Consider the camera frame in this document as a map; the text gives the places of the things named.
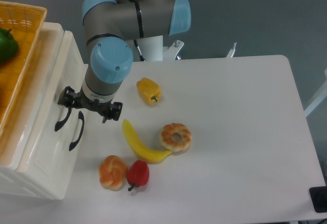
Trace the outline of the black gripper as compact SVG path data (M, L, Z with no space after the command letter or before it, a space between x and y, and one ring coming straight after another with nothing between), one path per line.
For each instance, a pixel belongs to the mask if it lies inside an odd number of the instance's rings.
M111 103L111 101L112 99L107 102L99 101L94 104L95 99L89 99L83 90L75 93L71 86L66 86L60 93L57 104L69 109L87 109L97 112L103 117L102 123L105 123L108 120L118 121L122 112L123 103Z

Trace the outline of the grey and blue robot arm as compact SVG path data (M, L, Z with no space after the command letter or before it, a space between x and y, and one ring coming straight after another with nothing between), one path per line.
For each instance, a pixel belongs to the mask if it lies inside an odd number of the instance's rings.
M87 109L104 120L118 120L122 103L113 98L130 72L130 40L186 32L191 26L189 0L84 0L82 24L89 63L82 87L66 87L58 104Z

